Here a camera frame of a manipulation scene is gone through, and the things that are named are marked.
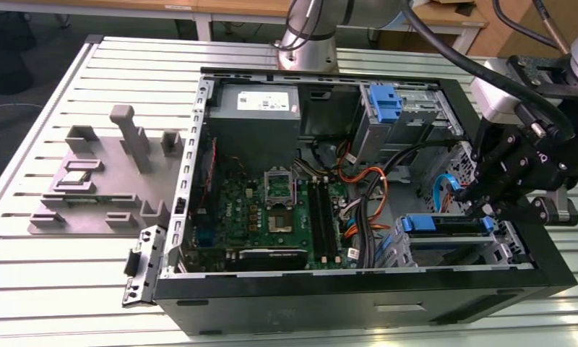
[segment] motherboard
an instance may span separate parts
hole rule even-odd
[[[231,260],[239,258],[239,252],[242,257],[245,253],[265,257],[267,264],[271,257],[283,258],[289,266],[287,258],[303,258],[306,265],[298,266],[305,270],[342,268],[342,234],[334,215],[346,203],[345,196],[343,184],[331,183],[327,178],[293,179],[289,174],[225,179],[215,226],[195,229],[198,247],[187,252],[189,271],[231,270]]]

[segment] metal bracket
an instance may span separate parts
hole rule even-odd
[[[549,191],[546,192],[546,197],[554,202],[557,214],[559,215],[559,222],[569,221],[567,189],[561,187],[554,192]]]
[[[150,226],[141,230],[137,246],[130,250],[123,273],[127,276],[122,307],[154,306],[155,281],[162,260],[166,230]]]

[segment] wooden table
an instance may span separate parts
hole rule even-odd
[[[197,11],[210,14],[210,21],[218,20],[219,14],[243,16],[239,22],[282,23],[287,16],[290,0],[198,0]],[[414,11],[430,29],[439,34],[454,34],[454,49],[466,53],[479,29],[489,22],[477,9],[469,17],[454,12],[455,5],[430,2],[415,7]],[[407,31],[409,26],[389,25],[381,30]]]
[[[289,4],[290,0],[0,0],[0,10],[193,20],[199,40],[211,41],[213,21],[283,24]],[[417,7],[415,13],[435,33],[458,35],[454,48],[461,53],[487,25],[477,10],[465,17],[454,13],[454,6],[433,2]],[[407,29],[406,25],[382,28]]]

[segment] orange wire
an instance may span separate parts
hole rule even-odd
[[[342,157],[339,157],[338,162],[335,163],[337,166],[337,172],[338,172],[338,177],[339,179],[342,179],[343,182],[346,183],[357,183],[361,179],[363,179],[363,177],[370,173],[370,172],[377,172],[381,175],[382,181],[383,181],[383,197],[381,199],[381,203],[378,204],[377,210],[374,211],[374,214],[369,217],[369,221],[371,222],[373,220],[375,220],[378,218],[378,216],[381,215],[381,212],[383,210],[383,206],[385,206],[385,199],[387,198],[387,179],[385,176],[385,172],[383,170],[381,170],[381,168],[371,166],[370,168],[365,168],[362,170],[362,172],[359,172],[359,174],[355,177],[346,177],[343,175],[343,171],[341,169],[341,163],[346,157],[346,154],[349,153],[350,150],[350,142],[346,143],[346,149],[345,149],[345,153],[342,155]]]
[[[370,224],[370,227],[373,229],[390,229],[390,226],[386,226],[385,224]],[[357,226],[353,224],[349,229],[346,229],[345,231],[345,239],[350,238],[353,235],[357,234]]]
[[[450,203],[451,203],[451,194],[446,193],[445,198],[443,198],[443,203],[441,204],[441,212],[442,213],[447,211]]]

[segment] floor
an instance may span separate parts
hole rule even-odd
[[[34,76],[34,85],[17,95],[0,95],[0,105],[27,103],[42,106],[45,104],[89,34],[178,38],[175,23],[171,20],[71,16],[70,22],[69,28],[59,29],[51,14],[30,14],[29,26],[35,36],[37,45],[35,48],[22,53],[22,58]],[[193,22],[179,22],[179,32],[182,38],[197,39]],[[282,34],[282,25],[214,23],[214,40],[218,41],[270,43],[281,38]],[[366,30],[339,29],[335,41],[337,46],[343,48],[370,47]],[[38,113],[39,108],[34,106],[0,108],[0,174]]]

